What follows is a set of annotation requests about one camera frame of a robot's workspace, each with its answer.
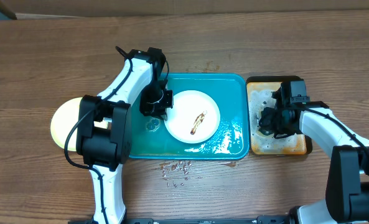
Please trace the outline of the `white plate with sauce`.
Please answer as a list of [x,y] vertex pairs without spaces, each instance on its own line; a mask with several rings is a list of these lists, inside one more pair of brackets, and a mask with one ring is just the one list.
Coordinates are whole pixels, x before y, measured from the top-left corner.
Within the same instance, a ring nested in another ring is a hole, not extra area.
[[167,109],[164,124],[176,140],[197,144],[216,133],[220,124],[220,110],[209,95],[197,90],[186,90],[175,94],[173,102],[173,107]]

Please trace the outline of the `yellow-green plate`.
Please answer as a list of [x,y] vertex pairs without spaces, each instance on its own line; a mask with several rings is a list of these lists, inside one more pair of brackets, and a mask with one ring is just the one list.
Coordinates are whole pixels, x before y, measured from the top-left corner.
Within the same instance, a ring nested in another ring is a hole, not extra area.
[[56,145],[62,149],[69,132],[78,121],[81,100],[82,97],[68,100],[58,108],[52,117],[50,133]]

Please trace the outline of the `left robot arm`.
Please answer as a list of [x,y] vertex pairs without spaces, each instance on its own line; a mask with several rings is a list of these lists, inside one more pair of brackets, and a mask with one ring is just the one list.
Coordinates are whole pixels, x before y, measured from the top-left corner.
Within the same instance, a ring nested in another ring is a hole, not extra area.
[[140,100],[143,116],[167,119],[174,105],[173,92],[161,73],[168,67],[161,49],[116,50],[124,67],[108,88],[97,96],[85,95],[79,103],[78,120],[63,150],[74,167],[88,170],[93,180],[95,213],[89,223],[122,223],[126,219],[122,170],[132,147],[131,108]]

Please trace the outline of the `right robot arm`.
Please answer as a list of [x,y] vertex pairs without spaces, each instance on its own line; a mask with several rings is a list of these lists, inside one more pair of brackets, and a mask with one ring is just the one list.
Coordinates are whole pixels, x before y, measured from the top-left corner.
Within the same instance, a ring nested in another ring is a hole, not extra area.
[[303,134],[330,157],[325,198],[294,207],[287,223],[369,222],[369,140],[339,121],[321,101],[311,101],[304,80],[281,83],[275,106],[262,110],[259,127],[276,139]]

